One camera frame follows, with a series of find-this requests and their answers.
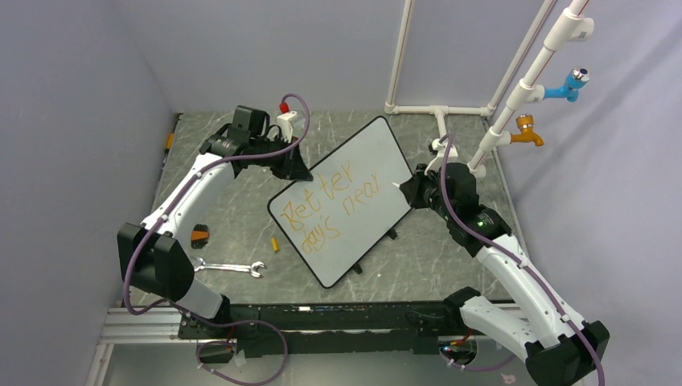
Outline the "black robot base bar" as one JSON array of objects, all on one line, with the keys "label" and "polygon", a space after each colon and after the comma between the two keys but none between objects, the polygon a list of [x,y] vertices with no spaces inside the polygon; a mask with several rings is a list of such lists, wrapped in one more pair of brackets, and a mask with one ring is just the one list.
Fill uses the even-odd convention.
[{"label": "black robot base bar", "polygon": [[281,354],[341,354],[407,351],[472,360],[483,336],[455,326],[441,301],[234,304],[237,326],[216,328],[181,319],[178,337],[229,340],[249,359]]}]

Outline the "white whiteboard black frame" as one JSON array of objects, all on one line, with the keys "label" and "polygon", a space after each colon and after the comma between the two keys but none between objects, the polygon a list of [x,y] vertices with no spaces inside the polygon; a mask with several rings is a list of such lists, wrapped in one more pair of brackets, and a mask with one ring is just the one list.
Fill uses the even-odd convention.
[{"label": "white whiteboard black frame", "polygon": [[409,212],[392,183],[412,171],[386,117],[375,117],[267,205],[274,222],[325,289]]}]

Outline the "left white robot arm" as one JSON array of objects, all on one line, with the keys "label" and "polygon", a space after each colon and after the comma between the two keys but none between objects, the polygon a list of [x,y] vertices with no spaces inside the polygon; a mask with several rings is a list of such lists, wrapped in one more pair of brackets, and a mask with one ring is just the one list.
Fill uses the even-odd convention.
[{"label": "left white robot arm", "polygon": [[268,168],[282,180],[312,180],[299,149],[310,129],[310,110],[291,111],[285,101],[280,109],[272,124],[266,111],[237,106],[232,121],[201,144],[191,169],[166,200],[140,224],[120,228],[123,304],[131,314],[148,311],[133,307],[130,290],[136,288],[190,314],[212,338],[229,331],[229,298],[195,277],[186,249],[203,213],[249,166]]}]

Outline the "yellow marker cap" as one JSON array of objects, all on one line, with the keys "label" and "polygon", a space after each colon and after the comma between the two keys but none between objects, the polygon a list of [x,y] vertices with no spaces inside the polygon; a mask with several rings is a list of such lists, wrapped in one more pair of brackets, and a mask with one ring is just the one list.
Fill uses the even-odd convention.
[{"label": "yellow marker cap", "polygon": [[281,250],[280,244],[277,240],[277,238],[273,237],[271,239],[271,244],[272,244],[272,249],[275,253],[278,253]]}]

